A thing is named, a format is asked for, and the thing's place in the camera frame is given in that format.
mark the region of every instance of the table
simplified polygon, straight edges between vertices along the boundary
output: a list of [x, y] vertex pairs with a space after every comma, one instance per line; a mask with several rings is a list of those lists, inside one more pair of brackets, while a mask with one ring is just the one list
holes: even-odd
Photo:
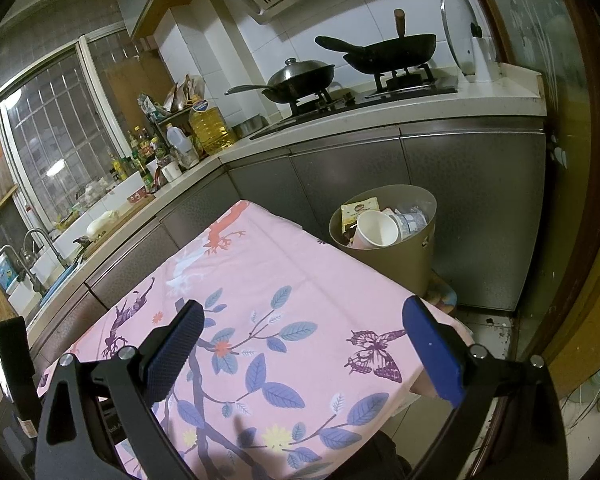
[[[240, 201], [68, 351], [82, 362], [109, 358], [139, 346], [186, 300], [199, 301], [202, 336], [152, 407], [173, 445], [201, 480], [321, 479], [412, 387], [427, 389], [414, 386], [423, 367], [402, 328], [410, 295], [293, 222]], [[427, 306], [471, 342], [461, 324]], [[145, 478], [128, 442], [118, 450], [127, 471]]]

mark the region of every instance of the wooden handle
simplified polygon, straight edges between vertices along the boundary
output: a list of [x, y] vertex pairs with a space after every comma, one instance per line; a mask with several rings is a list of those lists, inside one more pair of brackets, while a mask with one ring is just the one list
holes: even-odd
[[402, 9], [394, 10], [395, 17], [395, 30], [398, 31], [398, 37], [404, 38], [404, 33], [406, 30], [406, 22], [404, 19], [404, 11]]

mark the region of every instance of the trash can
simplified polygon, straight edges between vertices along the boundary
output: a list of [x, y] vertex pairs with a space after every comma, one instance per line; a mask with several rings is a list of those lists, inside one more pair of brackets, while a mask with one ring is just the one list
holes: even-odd
[[360, 262], [384, 274], [418, 296], [424, 296], [429, 284], [433, 235], [436, 228], [436, 199], [426, 189], [407, 184], [382, 186], [360, 193], [344, 203], [378, 198], [380, 211], [389, 207], [407, 212], [416, 205], [427, 217], [426, 227], [406, 240], [381, 249], [353, 249], [347, 247], [342, 234], [342, 215], [338, 209], [329, 222], [329, 233], [337, 247]]

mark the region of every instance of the metal lid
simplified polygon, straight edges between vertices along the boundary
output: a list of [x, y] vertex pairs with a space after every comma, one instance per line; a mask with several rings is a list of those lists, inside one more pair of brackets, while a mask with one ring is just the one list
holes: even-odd
[[295, 57], [290, 57], [289, 59], [287, 59], [285, 61], [285, 65], [286, 66], [282, 70], [278, 70], [274, 75], [271, 76], [269, 82], [267, 83], [269, 86], [275, 86], [277, 84], [288, 81], [289, 79], [297, 75], [301, 75], [306, 72], [311, 72], [311, 70], [327, 66], [327, 64], [322, 61], [298, 61]]
[[475, 74], [472, 25], [477, 25], [474, 8], [469, 0], [440, 0], [442, 24], [446, 41], [456, 65], [464, 75]]

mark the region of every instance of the purple butterfly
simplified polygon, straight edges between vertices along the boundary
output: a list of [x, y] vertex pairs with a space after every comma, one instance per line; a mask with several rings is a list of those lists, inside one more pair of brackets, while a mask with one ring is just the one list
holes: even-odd
[[362, 346], [363, 350], [356, 352], [356, 355], [350, 357], [345, 364], [345, 367], [351, 367], [350, 373], [368, 374], [373, 369], [374, 374], [378, 377], [384, 377], [396, 383], [402, 382], [400, 370], [386, 348], [389, 341], [402, 337], [407, 333], [406, 330], [395, 330], [381, 336], [372, 330], [361, 330], [360, 332], [352, 330], [351, 333], [353, 336], [347, 341], [351, 341], [355, 346]]

